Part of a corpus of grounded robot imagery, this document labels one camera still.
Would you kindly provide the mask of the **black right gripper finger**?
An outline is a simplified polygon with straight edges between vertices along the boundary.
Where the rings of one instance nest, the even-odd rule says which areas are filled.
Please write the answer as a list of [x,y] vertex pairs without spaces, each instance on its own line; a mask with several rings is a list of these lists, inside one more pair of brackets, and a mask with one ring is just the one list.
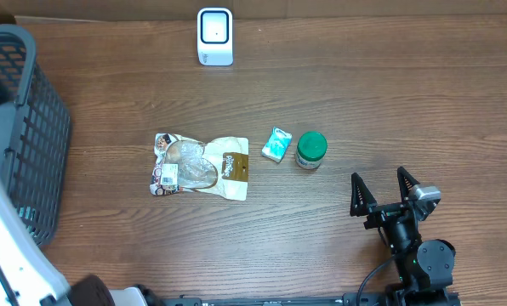
[[367,216],[378,203],[358,173],[351,175],[351,188],[350,215]]
[[415,201],[416,195],[414,194],[413,187],[418,185],[419,181],[417,179],[415,179],[405,169],[405,167],[398,167],[397,168],[397,178],[398,178],[402,202]]

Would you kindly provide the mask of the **green lid jar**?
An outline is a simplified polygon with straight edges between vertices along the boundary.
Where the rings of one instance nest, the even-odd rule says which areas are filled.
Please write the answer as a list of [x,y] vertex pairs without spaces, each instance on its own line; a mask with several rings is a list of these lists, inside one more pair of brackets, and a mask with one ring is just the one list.
[[303,169],[316,169],[322,164],[327,149],[328,142],[323,134],[317,131],[306,132],[299,138],[295,160]]

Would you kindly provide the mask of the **teal tissue packet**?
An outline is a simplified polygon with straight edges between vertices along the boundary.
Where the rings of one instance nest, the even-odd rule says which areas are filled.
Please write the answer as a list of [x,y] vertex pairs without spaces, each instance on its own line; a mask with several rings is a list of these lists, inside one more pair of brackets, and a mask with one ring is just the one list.
[[273,127],[271,136],[261,150],[261,155],[274,162],[280,163],[292,139],[293,135],[291,133],[285,132],[279,127]]

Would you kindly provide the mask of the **beige snack pouch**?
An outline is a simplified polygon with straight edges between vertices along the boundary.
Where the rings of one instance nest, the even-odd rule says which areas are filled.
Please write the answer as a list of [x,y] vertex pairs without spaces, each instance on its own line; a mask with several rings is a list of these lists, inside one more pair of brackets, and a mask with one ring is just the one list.
[[176,133],[155,136],[150,192],[168,196],[201,192],[244,201],[248,193],[248,139],[222,137],[210,142]]

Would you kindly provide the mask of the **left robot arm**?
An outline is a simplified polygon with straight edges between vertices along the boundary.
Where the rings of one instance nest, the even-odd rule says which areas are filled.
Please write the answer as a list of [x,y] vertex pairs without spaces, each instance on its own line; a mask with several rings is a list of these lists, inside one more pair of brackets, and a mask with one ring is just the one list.
[[20,221],[0,178],[0,306],[146,306],[137,287],[110,290],[95,275],[74,285],[49,262]]

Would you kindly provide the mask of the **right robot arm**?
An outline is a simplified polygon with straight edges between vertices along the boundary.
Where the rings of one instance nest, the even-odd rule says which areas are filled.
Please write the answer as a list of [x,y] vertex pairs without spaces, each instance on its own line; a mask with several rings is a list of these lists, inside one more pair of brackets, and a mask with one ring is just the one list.
[[[453,284],[456,251],[448,241],[424,241],[419,223],[436,209],[441,192],[423,185],[404,167],[397,168],[401,200],[379,205],[358,173],[351,174],[350,215],[364,217],[367,230],[376,229],[390,249],[390,258],[373,269],[356,294],[345,299],[352,305],[460,305],[459,295],[447,290]],[[394,264],[399,282],[382,293],[368,295],[367,283]]]

